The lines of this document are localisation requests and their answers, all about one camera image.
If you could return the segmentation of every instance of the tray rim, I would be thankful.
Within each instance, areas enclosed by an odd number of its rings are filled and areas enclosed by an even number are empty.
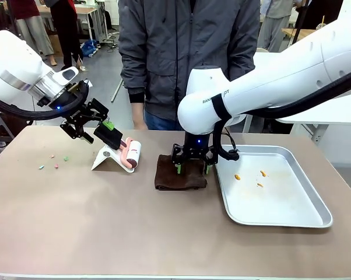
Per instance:
[[[229,211],[229,207],[228,204],[226,202],[226,195],[224,193],[224,189],[222,187],[221,184],[221,180],[220,180],[220,174],[219,174],[219,164],[216,164],[216,171],[217,171],[217,177],[218,177],[218,182],[220,185],[220,189],[221,189],[221,193],[222,193],[222,199],[223,199],[223,203],[224,203],[224,208],[228,214],[228,216],[230,217],[231,220],[233,220],[235,223],[238,223],[239,225],[246,225],[246,226],[281,226],[281,227],[291,227],[291,228],[307,228],[307,229],[327,229],[330,228],[333,224],[334,224],[334,217],[332,216],[331,211],[328,209],[326,203],[323,201],[322,197],[320,196],[320,194],[318,193],[318,191],[315,189],[313,183],[310,181],[310,179],[308,178],[307,174],[305,173],[305,171],[303,170],[303,168],[301,167],[301,165],[299,164],[299,162],[297,161],[296,157],[294,156],[294,154],[288,150],[285,147],[282,146],[276,146],[276,145],[236,145],[237,149],[239,149],[239,147],[270,147],[270,148],[279,148],[279,149],[283,149],[286,152],[288,152],[289,154],[291,154],[291,156],[293,157],[293,159],[296,161],[297,165],[299,166],[299,168],[301,169],[301,172],[305,175],[307,181],[310,183],[310,186],[312,187],[312,189],[314,190],[315,194],[317,195],[317,197],[319,198],[319,200],[322,202],[324,208],[327,210],[327,212],[329,213],[331,220],[329,223],[322,225],[322,226],[306,226],[306,225],[284,225],[284,224],[277,224],[277,223],[254,223],[254,222],[242,222],[238,219],[236,219],[235,217],[232,216],[232,214]],[[223,148],[227,149],[231,149],[232,145],[222,145]]]

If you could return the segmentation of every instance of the maroon shirt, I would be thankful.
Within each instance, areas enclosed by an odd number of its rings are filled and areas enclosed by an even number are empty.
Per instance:
[[[39,16],[37,5],[34,0],[10,0],[13,16],[15,19],[27,19]]]

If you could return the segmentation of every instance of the gray pants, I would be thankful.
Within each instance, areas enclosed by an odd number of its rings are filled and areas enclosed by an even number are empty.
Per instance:
[[[282,28],[288,27],[289,20],[290,16],[280,19],[265,17],[261,30],[259,31],[257,47],[264,48],[270,53],[278,53],[285,37]]]
[[[45,26],[40,16],[32,16],[27,19],[16,20],[17,27],[23,35],[26,43],[36,52],[42,51],[44,55],[54,53],[50,39],[47,36]]]

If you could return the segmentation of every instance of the jacket sleeve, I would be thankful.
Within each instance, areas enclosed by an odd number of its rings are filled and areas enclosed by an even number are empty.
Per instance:
[[[255,69],[253,56],[257,49],[260,0],[245,0],[235,19],[228,55],[230,80]]]
[[[122,59],[121,77],[128,89],[146,87],[147,33],[143,0],[120,0],[119,52]]]

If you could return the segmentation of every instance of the black pants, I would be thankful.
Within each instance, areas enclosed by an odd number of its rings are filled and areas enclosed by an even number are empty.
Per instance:
[[[77,14],[68,0],[59,0],[50,10],[63,52],[65,69],[72,66],[72,57],[76,62],[79,57],[83,59],[78,40]]]

